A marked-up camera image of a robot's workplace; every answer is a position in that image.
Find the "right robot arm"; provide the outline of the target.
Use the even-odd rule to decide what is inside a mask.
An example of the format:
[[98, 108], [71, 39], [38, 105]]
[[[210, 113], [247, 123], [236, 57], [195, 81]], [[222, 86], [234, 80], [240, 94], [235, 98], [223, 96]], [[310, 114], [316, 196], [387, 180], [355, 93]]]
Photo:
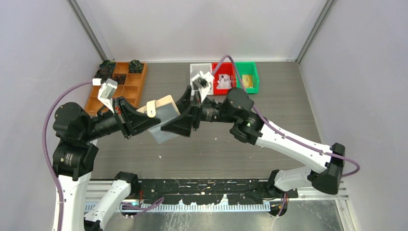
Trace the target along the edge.
[[324, 145], [288, 132], [267, 120], [254, 109], [254, 101], [245, 90], [228, 90], [223, 102], [191, 96], [188, 87], [177, 103], [181, 114], [164, 123], [162, 131], [188, 137], [201, 122], [231, 123], [230, 134], [242, 143], [278, 151], [304, 164], [291, 170], [273, 170], [265, 190], [273, 198], [290, 190], [313, 187], [336, 195], [344, 168], [345, 147], [339, 143]]

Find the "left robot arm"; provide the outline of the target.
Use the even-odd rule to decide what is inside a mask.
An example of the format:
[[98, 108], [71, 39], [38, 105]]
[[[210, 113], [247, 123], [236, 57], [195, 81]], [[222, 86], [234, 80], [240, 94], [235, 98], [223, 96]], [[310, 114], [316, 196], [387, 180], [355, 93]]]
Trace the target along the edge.
[[55, 112], [53, 129], [60, 139], [53, 153], [53, 172], [59, 180], [57, 191], [64, 207], [61, 231], [102, 231], [127, 197], [140, 194], [138, 176], [119, 172], [111, 188], [90, 211], [85, 212], [88, 184], [98, 147], [94, 141], [120, 131], [128, 139], [160, 124], [157, 117], [139, 112], [124, 97], [114, 99], [114, 109], [91, 117], [79, 104], [68, 102]]

